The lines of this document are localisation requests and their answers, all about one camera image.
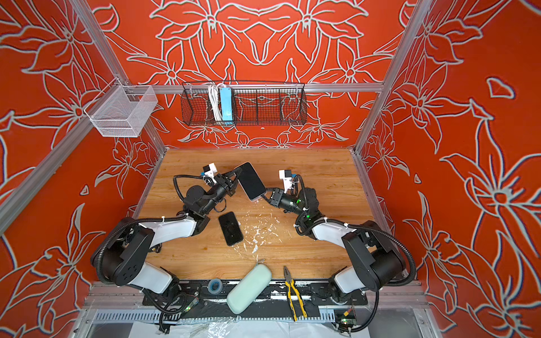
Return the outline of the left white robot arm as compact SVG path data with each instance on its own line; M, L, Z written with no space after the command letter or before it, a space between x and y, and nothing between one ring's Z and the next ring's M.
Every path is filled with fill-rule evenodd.
M235 194L240 173L242 170L237 168L224 174L208 171L199 176L210 188L195 185L186 194L179 194L183 209L175 217L122 219L92 255L99 281L155 294L169 291L174 274L147 263L148 253L174 239L200 234L210 221L210 212Z

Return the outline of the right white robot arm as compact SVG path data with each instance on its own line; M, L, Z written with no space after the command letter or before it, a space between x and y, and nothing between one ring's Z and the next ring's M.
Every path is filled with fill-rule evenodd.
M377 292L384 286L405 286L416 277L415 260L397 238L373 221L360 225L328 218L319 210L316 190L304 184L301 175L281 170L283 188L268 188L266 201L297 216L297 234L335 244L346 250L350 267L329 279L329 292L338 299L357 290Z

